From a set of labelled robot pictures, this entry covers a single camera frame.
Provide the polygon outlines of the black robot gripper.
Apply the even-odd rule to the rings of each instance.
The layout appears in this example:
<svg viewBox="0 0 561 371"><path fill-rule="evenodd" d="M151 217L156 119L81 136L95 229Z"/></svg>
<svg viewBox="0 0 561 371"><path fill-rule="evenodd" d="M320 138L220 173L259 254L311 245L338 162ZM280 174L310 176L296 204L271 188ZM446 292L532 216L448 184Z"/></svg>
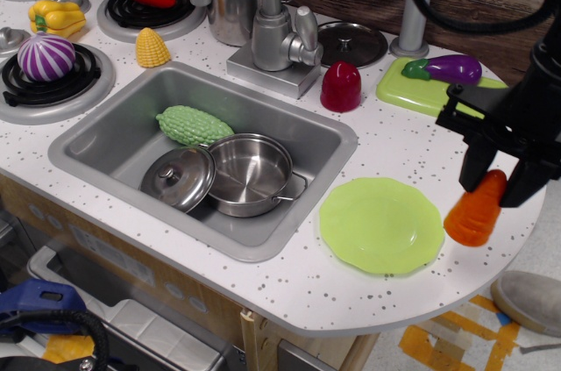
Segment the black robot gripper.
<svg viewBox="0 0 561 371"><path fill-rule="evenodd" d="M459 182L478 188L497 150L521 160L508 179L503 208L517 208L539 191L560 163L560 85L519 83L493 89L452 84L437 124L465 137Z"/></svg>

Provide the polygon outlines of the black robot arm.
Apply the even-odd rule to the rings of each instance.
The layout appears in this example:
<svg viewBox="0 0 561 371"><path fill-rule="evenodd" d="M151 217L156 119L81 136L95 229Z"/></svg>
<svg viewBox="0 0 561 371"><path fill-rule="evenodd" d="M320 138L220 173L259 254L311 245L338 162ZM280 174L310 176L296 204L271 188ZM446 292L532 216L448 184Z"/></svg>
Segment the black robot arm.
<svg viewBox="0 0 561 371"><path fill-rule="evenodd" d="M513 88L452 84L437 124L463 135L459 182L473 192L498 152L518 162L500 206L516 208L560 177L560 19L530 53L525 76Z"/></svg>

